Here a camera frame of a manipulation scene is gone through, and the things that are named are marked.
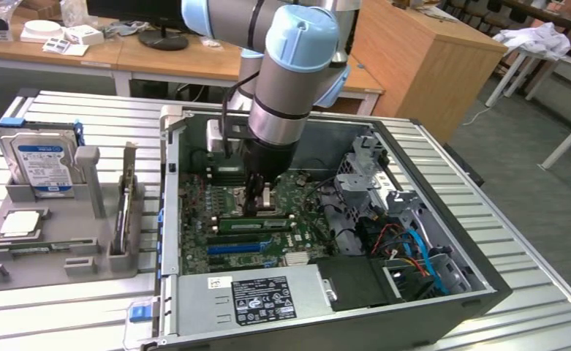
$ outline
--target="red cable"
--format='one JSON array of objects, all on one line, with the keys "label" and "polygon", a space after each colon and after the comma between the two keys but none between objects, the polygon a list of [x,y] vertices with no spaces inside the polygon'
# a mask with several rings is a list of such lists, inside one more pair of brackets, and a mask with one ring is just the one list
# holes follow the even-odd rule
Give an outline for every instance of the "red cable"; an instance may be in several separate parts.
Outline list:
[{"label": "red cable", "polygon": [[376,249],[377,249],[379,243],[380,243],[380,238],[383,238],[384,231],[387,230],[388,227],[396,227],[397,229],[401,230],[401,227],[397,224],[389,223],[389,224],[384,225],[383,230],[380,231],[380,234],[379,234],[379,238],[376,239],[376,243],[373,244],[372,254],[373,254],[373,252],[376,252]]},{"label": "red cable", "polygon": [[415,261],[411,257],[407,257],[407,260],[412,262],[412,264],[415,265],[415,267],[417,268],[417,270],[421,272],[421,275],[425,276],[425,271],[421,268],[420,264],[417,263],[417,261]]}]

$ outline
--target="white box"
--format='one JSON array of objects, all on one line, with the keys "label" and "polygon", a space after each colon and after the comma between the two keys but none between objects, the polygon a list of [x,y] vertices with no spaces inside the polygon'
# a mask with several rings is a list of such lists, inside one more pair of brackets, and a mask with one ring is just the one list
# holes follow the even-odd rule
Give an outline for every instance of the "white box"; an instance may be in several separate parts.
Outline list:
[{"label": "white box", "polygon": [[83,24],[76,27],[65,28],[65,36],[75,43],[81,45],[96,45],[105,41],[103,32]]},{"label": "white box", "polygon": [[25,22],[20,32],[21,42],[40,42],[44,44],[51,38],[64,38],[64,29],[57,23],[49,20],[29,20]]}]

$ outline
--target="chair leg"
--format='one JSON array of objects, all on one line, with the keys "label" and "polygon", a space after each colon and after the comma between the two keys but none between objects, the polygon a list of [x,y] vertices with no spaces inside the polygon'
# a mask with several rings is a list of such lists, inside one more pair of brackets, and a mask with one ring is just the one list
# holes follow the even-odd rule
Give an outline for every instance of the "chair leg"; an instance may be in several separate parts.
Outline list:
[{"label": "chair leg", "polygon": [[524,59],[525,59],[525,54],[520,53],[517,58],[515,59],[515,62],[511,65],[511,68],[508,68],[507,74],[501,78],[500,84],[497,84],[495,90],[491,93],[489,98],[487,99],[487,102],[484,103],[485,107],[492,107],[492,105],[496,103],[497,97],[500,96],[500,93],[504,87],[511,81],[511,78],[515,75],[515,72],[517,72],[517,69],[521,66],[521,62],[524,61]]}]

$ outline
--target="green circuit board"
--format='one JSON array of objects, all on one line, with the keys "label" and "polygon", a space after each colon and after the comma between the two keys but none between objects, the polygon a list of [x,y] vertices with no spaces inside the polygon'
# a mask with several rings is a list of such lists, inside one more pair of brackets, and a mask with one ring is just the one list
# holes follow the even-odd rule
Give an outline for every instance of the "green circuit board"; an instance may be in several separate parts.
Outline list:
[{"label": "green circuit board", "polygon": [[[181,271],[212,273],[284,266],[287,252],[307,252],[309,259],[332,250],[324,215],[317,212],[316,196],[304,201],[317,182],[308,175],[287,172],[271,192],[273,211],[241,217],[241,186],[217,186],[195,174],[180,176]],[[256,247],[257,252],[213,254],[209,248],[236,250]]]}]

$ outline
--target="cardboard box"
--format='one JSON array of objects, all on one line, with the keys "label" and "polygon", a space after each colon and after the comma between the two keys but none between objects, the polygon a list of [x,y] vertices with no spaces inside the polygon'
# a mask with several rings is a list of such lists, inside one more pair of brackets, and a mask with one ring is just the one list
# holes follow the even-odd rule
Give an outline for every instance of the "cardboard box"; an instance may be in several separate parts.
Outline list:
[{"label": "cardboard box", "polygon": [[59,0],[23,0],[13,15],[31,20],[48,20],[60,15]]}]

